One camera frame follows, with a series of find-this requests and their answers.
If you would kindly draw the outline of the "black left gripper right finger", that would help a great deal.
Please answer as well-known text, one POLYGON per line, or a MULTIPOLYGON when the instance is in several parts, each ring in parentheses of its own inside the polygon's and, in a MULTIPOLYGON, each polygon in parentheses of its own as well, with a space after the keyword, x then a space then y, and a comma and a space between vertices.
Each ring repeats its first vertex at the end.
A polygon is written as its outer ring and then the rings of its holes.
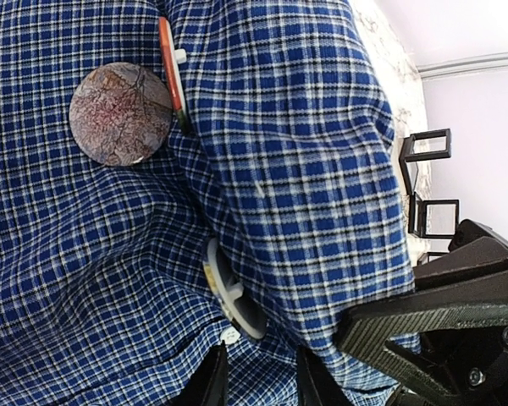
POLYGON ((296 363, 299 405, 351 406, 325 364, 309 348, 297 349, 296 363))

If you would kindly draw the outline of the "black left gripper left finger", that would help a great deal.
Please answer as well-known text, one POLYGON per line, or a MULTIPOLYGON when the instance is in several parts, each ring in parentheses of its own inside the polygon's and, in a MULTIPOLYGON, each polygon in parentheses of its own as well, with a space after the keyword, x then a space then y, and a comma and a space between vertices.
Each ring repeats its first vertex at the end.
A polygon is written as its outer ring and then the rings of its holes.
POLYGON ((185 386, 185 405, 224 406, 228 403, 229 364, 224 342, 212 346, 185 386))

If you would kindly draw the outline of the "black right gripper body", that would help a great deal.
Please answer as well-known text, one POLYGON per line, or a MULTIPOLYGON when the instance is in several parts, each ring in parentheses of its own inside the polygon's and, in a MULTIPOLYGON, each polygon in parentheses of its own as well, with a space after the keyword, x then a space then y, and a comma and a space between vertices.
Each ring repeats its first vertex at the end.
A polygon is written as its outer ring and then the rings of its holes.
POLYGON ((449 251, 413 268, 416 290, 440 288, 508 270, 508 241, 492 228, 466 219, 449 251))

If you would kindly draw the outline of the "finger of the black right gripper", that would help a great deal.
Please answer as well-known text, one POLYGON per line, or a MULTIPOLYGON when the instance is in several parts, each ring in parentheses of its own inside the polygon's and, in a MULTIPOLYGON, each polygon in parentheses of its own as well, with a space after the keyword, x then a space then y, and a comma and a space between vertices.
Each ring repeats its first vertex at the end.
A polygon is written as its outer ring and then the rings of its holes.
POLYGON ((351 308, 337 348, 432 405, 508 405, 508 294, 413 294, 351 308))

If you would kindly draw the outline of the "white blue round brooch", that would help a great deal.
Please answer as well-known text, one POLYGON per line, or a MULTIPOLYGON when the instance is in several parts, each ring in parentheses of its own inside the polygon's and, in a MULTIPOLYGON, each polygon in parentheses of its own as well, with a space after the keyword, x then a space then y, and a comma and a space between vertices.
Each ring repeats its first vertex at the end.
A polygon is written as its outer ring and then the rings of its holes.
POLYGON ((202 264, 207 284, 233 328, 253 341, 262 340, 267 333, 266 314, 247 294, 216 238, 207 241, 202 264))

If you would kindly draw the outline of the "blue checked shirt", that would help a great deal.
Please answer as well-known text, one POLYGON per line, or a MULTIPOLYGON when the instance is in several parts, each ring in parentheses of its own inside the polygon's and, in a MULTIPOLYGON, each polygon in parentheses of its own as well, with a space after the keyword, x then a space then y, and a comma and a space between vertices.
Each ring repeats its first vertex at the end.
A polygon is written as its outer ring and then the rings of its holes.
POLYGON ((392 112, 347 1, 0 1, 0 405, 169 405, 231 328, 217 238, 263 309, 229 403, 294 405, 310 348, 355 405, 394 380, 342 354, 345 308, 413 290, 392 112), (80 81, 186 50, 192 130, 138 167, 69 130, 80 81))

